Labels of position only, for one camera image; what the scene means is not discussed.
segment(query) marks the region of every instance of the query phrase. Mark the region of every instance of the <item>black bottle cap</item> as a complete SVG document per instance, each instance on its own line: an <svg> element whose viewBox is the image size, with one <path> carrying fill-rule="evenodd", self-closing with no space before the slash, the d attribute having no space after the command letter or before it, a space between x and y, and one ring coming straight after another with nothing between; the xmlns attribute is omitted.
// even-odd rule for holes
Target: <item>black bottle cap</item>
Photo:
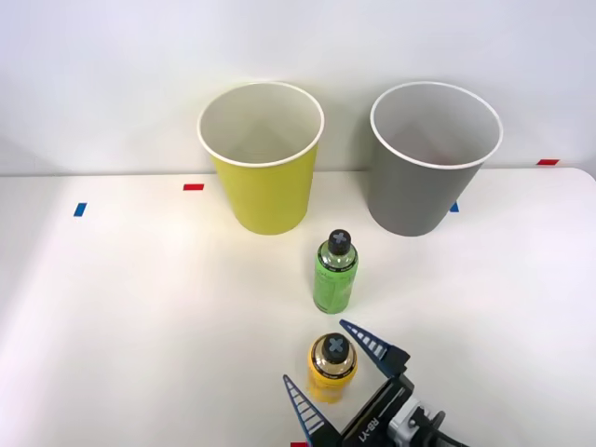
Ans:
<svg viewBox="0 0 596 447"><path fill-rule="evenodd" d="M350 342L341 333L328 333L323 340L323 357L329 362L337 365L347 359L350 351Z"/></svg>
<svg viewBox="0 0 596 447"><path fill-rule="evenodd" d="M329 251L341 256L347 254L352 247L352 237L346 230L333 230L329 235Z"/></svg>

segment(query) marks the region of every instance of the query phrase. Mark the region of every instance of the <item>white wall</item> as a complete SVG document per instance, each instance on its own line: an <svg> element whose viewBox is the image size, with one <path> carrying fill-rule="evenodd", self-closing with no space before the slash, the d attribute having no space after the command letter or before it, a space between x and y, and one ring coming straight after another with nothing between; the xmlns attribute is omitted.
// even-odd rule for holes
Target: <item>white wall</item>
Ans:
<svg viewBox="0 0 596 447"><path fill-rule="evenodd" d="M5 1L0 173L211 171L196 116L255 78L319 98L319 169L364 166L374 98L436 79L502 115L492 164L596 170L594 18L590 0Z"/></svg>

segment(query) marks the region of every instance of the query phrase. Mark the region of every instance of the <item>tabletop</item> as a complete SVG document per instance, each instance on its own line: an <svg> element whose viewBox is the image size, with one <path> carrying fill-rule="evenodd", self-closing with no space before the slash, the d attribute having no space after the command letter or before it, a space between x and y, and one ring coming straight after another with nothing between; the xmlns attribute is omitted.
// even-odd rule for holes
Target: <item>tabletop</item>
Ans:
<svg viewBox="0 0 596 447"><path fill-rule="evenodd" d="M303 441L282 374L305 391L308 348L340 318L410 353L454 438L592 445L596 182L482 169L422 237L378 226L365 191L363 173L316 173L305 219L271 237L237 223L215 175L0 179L0 445ZM359 271L333 316L312 282L334 228ZM341 431L383 382L361 355L318 407Z"/></svg>

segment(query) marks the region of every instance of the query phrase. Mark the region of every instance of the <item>plastic bottle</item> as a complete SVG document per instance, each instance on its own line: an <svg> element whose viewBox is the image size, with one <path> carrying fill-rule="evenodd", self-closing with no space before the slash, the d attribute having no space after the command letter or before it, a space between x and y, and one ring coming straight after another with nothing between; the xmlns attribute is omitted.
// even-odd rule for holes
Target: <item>plastic bottle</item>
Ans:
<svg viewBox="0 0 596 447"><path fill-rule="evenodd" d="M334 230L317 251L315 291L317 307L337 314L346 307L358 268L358 252L346 230Z"/></svg>
<svg viewBox="0 0 596 447"><path fill-rule="evenodd" d="M308 351L308 392L315 400L335 403L357 369L356 350L347 338L341 333L323 335Z"/></svg>

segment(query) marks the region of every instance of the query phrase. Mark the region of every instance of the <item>yellow paper cup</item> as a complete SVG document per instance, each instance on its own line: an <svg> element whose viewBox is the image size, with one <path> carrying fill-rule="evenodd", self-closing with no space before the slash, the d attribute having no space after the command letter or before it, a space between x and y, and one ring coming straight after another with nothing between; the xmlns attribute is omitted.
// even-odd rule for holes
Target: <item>yellow paper cup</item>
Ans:
<svg viewBox="0 0 596 447"><path fill-rule="evenodd" d="M324 123L315 98L280 82L233 88L205 108L198 138L242 225L277 235L302 221Z"/></svg>

